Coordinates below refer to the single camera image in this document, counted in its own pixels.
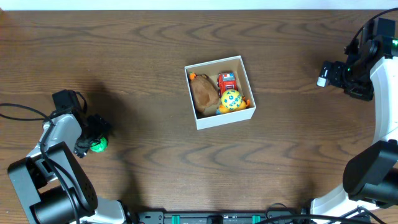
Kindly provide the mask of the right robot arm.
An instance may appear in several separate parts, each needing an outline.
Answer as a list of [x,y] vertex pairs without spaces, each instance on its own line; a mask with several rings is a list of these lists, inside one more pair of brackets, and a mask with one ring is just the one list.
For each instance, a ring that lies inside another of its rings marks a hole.
[[374,101],[372,144],[352,158],[343,182],[310,202],[309,213],[349,218],[365,210],[397,205],[397,38],[396,23],[376,16],[345,47],[345,62],[324,62],[317,85],[343,89],[352,98]]

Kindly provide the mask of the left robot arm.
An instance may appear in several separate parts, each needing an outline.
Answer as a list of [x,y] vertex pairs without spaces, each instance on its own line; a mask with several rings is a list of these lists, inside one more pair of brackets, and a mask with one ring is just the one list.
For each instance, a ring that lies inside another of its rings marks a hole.
[[132,223],[119,200],[97,196],[78,163],[88,151],[103,152],[111,125],[87,115],[83,95],[62,90],[52,95],[55,111],[40,113],[43,134],[25,158],[7,173],[29,223]]

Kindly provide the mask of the yellow ball with blue letters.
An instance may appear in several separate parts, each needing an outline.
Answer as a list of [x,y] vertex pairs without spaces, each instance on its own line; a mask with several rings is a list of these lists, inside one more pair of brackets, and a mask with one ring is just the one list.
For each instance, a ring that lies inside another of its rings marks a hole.
[[221,96],[221,105],[228,110],[234,110],[241,106],[243,97],[238,90],[226,90]]

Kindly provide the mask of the green ball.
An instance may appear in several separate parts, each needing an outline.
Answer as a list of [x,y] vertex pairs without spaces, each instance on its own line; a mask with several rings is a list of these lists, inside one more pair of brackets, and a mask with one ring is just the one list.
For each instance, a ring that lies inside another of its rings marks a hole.
[[95,142],[92,143],[90,149],[93,152],[104,152],[108,147],[108,140],[105,137],[101,139],[97,139]]

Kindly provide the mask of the brown plush bear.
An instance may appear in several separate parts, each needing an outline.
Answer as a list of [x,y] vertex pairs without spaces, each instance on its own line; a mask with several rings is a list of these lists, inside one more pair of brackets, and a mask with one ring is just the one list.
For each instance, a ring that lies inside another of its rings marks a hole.
[[194,106],[197,111],[204,113],[207,108],[218,104],[218,92],[205,74],[190,73],[188,77]]

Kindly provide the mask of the red toy fire truck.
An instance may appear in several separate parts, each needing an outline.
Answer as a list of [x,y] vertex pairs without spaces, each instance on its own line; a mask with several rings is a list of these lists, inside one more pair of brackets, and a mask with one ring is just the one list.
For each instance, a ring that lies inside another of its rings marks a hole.
[[226,90],[237,90],[237,81],[233,72],[220,73],[217,78],[218,95],[221,98]]

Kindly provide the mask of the orange toy with blue cap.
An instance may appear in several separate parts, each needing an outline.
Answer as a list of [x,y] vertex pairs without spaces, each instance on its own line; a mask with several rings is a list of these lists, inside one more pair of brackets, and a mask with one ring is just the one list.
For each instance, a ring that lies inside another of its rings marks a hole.
[[234,112],[234,111],[240,111],[240,110],[244,110],[246,109],[249,105],[251,104],[249,99],[246,99],[245,97],[243,98],[243,102],[241,105],[239,105],[237,108],[231,110],[231,109],[227,109],[226,107],[224,107],[223,105],[219,105],[219,107],[216,110],[216,114],[226,114],[226,113],[230,113],[230,112]]

